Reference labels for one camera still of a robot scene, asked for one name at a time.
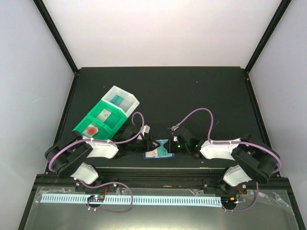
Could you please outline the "navy blue card holder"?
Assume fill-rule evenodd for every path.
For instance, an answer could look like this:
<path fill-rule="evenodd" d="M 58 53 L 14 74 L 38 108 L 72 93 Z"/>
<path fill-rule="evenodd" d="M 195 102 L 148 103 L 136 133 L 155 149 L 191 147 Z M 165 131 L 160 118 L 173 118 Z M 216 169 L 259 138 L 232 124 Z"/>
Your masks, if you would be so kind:
<path fill-rule="evenodd" d="M 160 144 L 160 146 L 152 151 L 148 151 L 144 153 L 145 159 L 168 159 L 173 158 L 173 153 L 168 153 L 166 148 L 164 147 L 164 144 L 167 143 L 167 139 L 160 139 L 156 140 L 157 143 Z"/>

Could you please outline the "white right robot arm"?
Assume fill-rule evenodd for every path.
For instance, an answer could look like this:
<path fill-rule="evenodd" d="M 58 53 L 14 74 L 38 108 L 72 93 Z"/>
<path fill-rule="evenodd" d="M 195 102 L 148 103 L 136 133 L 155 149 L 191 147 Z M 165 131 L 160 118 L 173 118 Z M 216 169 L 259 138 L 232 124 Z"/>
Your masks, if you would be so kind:
<path fill-rule="evenodd" d="M 221 194 L 250 181 L 266 184 L 281 166 L 280 156 L 255 136 L 247 134 L 233 140 L 204 140 L 194 137 L 184 126 L 173 131 L 173 138 L 164 144 L 168 153 L 186 153 L 195 159 L 222 159 L 235 162 L 222 175 L 207 182 Z"/>

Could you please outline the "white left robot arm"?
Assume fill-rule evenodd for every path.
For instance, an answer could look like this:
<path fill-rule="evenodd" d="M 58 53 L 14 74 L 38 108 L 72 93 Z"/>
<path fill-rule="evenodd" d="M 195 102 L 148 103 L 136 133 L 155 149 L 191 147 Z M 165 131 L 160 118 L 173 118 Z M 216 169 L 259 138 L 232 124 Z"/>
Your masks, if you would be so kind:
<path fill-rule="evenodd" d="M 58 141 L 45 152 L 45 158 L 60 179 L 76 178 L 86 183 L 92 191 L 98 191 L 103 186 L 95 167 L 85 163 L 88 158 L 116 159 L 128 154 L 147 153 L 155 151 L 161 144 L 149 135 L 150 127 L 145 125 L 137 138 L 139 129 L 133 125 L 115 135 L 110 140 L 91 141 L 81 136 L 78 131 L 72 131 L 68 136 Z"/>

